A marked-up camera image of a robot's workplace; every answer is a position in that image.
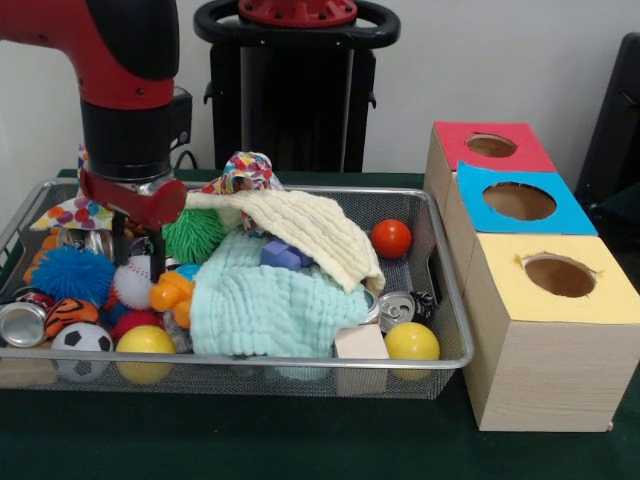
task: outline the colorful dotted cloth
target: colorful dotted cloth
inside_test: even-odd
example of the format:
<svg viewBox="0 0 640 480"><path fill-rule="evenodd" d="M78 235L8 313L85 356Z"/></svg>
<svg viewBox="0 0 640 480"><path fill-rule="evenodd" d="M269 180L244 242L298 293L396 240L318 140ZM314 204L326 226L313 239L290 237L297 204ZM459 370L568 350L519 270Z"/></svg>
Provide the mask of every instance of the colorful dotted cloth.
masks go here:
<svg viewBox="0 0 640 480"><path fill-rule="evenodd" d="M78 177L80 169L89 160L87 150L80 145L78 152ZM31 230L47 230L49 228L64 227L78 230L111 230L113 212L96 202L93 202L78 191L78 196L56 205L42 215Z"/></svg>
<svg viewBox="0 0 640 480"><path fill-rule="evenodd" d="M284 190L273 173L269 157L255 152L236 152L225 165L222 176L195 191L210 195L230 195L240 190L268 189ZM250 236L264 235L264 230L245 212L242 212L242 225Z"/></svg>

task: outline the black cable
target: black cable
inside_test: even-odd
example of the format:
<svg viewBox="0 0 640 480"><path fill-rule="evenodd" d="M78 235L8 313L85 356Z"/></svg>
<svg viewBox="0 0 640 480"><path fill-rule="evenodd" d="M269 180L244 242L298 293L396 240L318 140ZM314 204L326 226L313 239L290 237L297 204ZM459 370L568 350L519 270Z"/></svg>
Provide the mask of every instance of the black cable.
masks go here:
<svg viewBox="0 0 640 480"><path fill-rule="evenodd" d="M198 161L196 160L195 155L191 153L191 150L185 150L180 154L180 156L178 157L178 160L176 161L176 167L175 167L176 170L180 169L180 165L182 165L182 161L185 159L185 157L189 157L189 159L191 160L191 165L193 166L194 170L198 170L198 168L200 168L198 166Z"/></svg>

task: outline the yellow ball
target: yellow ball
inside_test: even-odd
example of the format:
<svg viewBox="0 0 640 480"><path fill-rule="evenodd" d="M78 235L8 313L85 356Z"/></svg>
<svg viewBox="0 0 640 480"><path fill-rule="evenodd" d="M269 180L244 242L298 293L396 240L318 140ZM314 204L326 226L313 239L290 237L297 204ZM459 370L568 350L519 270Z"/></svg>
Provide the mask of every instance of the yellow ball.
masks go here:
<svg viewBox="0 0 640 480"><path fill-rule="evenodd" d="M159 327L136 327L125 333L116 347L119 353L176 353L173 340ZM124 378L136 385L153 385L169 375L170 363L117 362Z"/></svg>
<svg viewBox="0 0 640 480"><path fill-rule="evenodd" d="M384 338L389 357L393 360L439 360L438 339L424 325L401 323ZM393 374L404 380L423 380L429 370L393 370Z"/></svg>

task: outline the metal mesh tray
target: metal mesh tray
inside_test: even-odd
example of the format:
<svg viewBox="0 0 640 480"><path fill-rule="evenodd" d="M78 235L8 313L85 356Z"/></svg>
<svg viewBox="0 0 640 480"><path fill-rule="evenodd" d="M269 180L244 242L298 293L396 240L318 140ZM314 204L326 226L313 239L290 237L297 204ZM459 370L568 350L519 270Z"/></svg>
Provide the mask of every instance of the metal mesh tray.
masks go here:
<svg viewBox="0 0 640 480"><path fill-rule="evenodd" d="M473 345L433 200L418 190L291 188L335 199L345 214L366 232L386 218L397 218L410 227L414 242L409 254L398 261L382 261L381 267L387 278L386 292L429 291L440 299L440 307L430 325L440 341L439 361L273 357L237 359L206 355L0 348L0 388L434 399L454 370L469 363ZM23 286L22 276L47 235L46 232L29 231L31 223L49 208L74 197L76 193L75 180L44 182L31 192L0 235L0 285L4 296ZM87 362L102 362L106 369L95 380L74 383L58 377L54 365L60 360L83 362L85 365ZM159 383L141 386L129 383L120 375L116 368L116 363L120 362L136 362L141 369L152 369L157 363L170 363L173 368ZM406 380L396 375L399 370L423 372L414 375L419 380Z"/></svg>

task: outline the black and white ball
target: black and white ball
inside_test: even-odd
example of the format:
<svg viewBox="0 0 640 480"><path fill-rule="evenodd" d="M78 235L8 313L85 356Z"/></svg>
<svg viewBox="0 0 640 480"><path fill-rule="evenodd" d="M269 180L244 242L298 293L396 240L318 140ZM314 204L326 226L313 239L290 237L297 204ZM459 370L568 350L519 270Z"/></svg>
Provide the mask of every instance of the black and white ball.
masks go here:
<svg viewBox="0 0 640 480"><path fill-rule="evenodd" d="M56 335L51 348L82 352L112 352L113 340L102 327L89 323L74 323ZM53 364L62 378L72 382L86 383L102 375L108 362L53 360Z"/></svg>

